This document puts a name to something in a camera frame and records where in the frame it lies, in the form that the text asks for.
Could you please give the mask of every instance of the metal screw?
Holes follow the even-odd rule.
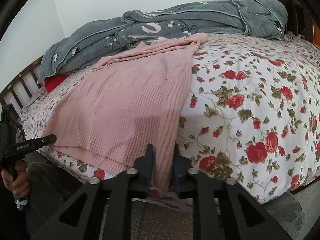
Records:
[[[235,178],[226,178],[226,183],[229,185],[234,185],[237,183]]]
[[[127,174],[129,175],[134,175],[134,174],[137,174],[138,173],[138,170],[135,169],[135,168],[129,168],[125,171]]]
[[[89,183],[90,184],[99,184],[99,182],[100,182],[100,179],[99,178],[97,178],[97,177],[91,177],[90,179],[89,179]]]
[[[190,169],[188,169],[188,173],[189,174],[198,174],[199,170],[197,170],[196,168],[190,168]]]

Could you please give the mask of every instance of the wooden slat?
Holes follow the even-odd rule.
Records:
[[[35,83],[37,84],[38,88],[41,88],[41,85],[38,84],[38,78],[37,78],[37,76],[36,76],[36,73],[33,71],[33,69],[30,70],[30,73],[31,73],[31,75],[32,75],[32,77],[33,77],[33,80],[34,80]]]
[[[291,4],[291,9],[292,9],[292,28],[293,28],[293,35],[294,36],[299,36],[299,28],[298,28],[298,13],[297,13],[297,8],[295,3],[293,2]]]
[[[27,85],[26,85],[26,83],[24,82],[24,80],[23,80],[22,77],[20,78],[20,82],[21,82],[24,90],[25,90],[26,93],[28,94],[28,96],[31,98],[31,97],[32,97],[32,94],[31,94],[30,90],[28,89],[28,87],[27,87]]]
[[[305,38],[307,41],[313,44],[314,37],[315,37],[314,30],[313,30],[313,20],[306,10],[303,10],[303,16],[304,16],[304,28],[306,32]]]
[[[6,103],[5,103],[3,98],[0,98],[0,104],[1,104],[1,106],[5,106],[6,105]]]
[[[16,77],[14,79],[12,79],[12,81],[9,83],[9,85],[4,90],[2,90],[2,92],[0,93],[0,99],[5,97],[5,95],[8,93],[10,86],[13,87],[16,83],[18,83],[20,81],[20,79],[24,75],[31,72],[31,70],[33,71],[33,68],[38,66],[41,63],[41,60],[42,60],[42,56],[40,58],[36,59],[34,62],[32,62],[29,66],[27,66],[24,70],[22,70],[18,75],[16,75]],[[34,74],[33,78],[36,78],[35,82],[37,83],[37,76],[34,73],[34,71],[33,71],[33,74]]]
[[[12,93],[14,99],[17,101],[18,105],[20,106],[20,108],[23,108],[23,104],[21,103],[20,99],[18,98],[16,92],[14,91],[13,87],[10,88],[10,92]]]

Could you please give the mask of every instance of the folded blanket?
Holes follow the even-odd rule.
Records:
[[[192,56],[207,34],[162,41],[112,57],[57,104],[44,134],[55,148],[106,171],[118,173],[156,150],[154,185],[166,189],[179,115],[190,89]]]
[[[282,39],[287,11],[277,0],[193,2],[154,12],[131,10],[122,17],[93,21],[51,46],[41,61],[38,77],[66,73],[132,49],[141,41],[180,38],[195,33],[238,33]]]

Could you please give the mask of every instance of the red pillow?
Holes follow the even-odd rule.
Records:
[[[44,86],[47,89],[47,92],[50,93],[67,77],[68,75],[66,74],[56,74],[55,76],[44,78]]]

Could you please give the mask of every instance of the gray pants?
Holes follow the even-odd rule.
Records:
[[[34,162],[28,166],[29,204],[25,208],[31,235],[82,185],[56,165]]]

